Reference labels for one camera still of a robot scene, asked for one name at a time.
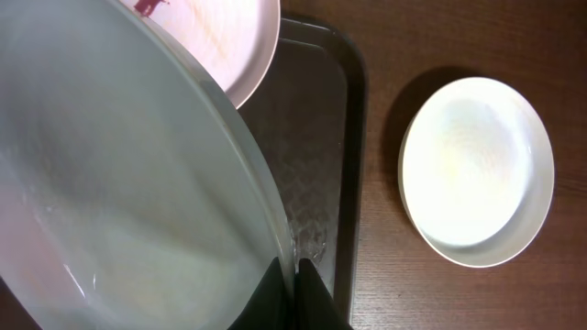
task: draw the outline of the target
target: plate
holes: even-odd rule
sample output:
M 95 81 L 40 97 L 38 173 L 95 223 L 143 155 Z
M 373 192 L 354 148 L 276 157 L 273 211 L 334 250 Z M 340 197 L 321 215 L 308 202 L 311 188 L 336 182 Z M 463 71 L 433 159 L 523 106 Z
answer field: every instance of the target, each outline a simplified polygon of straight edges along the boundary
M 453 262 L 503 263 L 544 223 L 554 187 L 548 134 L 532 105 L 502 82 L 442 87 L 412 121 L 400 155 L 404 207 Z
M 239 108 L 269 69 L 279 0 L 120 0 L 182 44 Z

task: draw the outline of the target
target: wooden table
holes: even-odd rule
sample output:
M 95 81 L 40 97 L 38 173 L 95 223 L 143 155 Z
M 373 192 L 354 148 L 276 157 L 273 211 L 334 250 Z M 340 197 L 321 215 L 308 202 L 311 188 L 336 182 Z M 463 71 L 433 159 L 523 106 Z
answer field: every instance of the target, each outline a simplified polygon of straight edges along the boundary
M 587 1 L 282 0 L 345 32 L 369 74 L 356 329 L 587 329 Z M 536 108 L 556 187 L 532 245 L 492 269 L 437 255 L 410 225 L 396 161 L 439 86 L 483 75 Z

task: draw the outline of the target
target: small white bowl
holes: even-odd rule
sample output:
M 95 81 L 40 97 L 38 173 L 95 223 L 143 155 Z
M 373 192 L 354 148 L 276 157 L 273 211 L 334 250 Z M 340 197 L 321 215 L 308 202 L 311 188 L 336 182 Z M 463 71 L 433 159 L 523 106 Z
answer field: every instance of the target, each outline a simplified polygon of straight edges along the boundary
M 547 131 L 502 82 L 439 89 L 407 129 L 399 184 L 408 216 L 442 257 L 482 268 L 512 259 L 543 225 L 554 187 Z

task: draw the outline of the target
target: tray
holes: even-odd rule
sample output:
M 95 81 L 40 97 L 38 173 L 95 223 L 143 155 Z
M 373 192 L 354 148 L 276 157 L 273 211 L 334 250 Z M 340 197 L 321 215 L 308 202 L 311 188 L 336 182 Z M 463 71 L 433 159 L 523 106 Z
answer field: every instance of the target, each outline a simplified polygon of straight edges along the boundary
M 282 18 L 275 56 L 238 110 L 280 191 L 296 244 L 343 317 L 352 305 L 360 208 L 366 79 L 355 48 L 335 29 Z

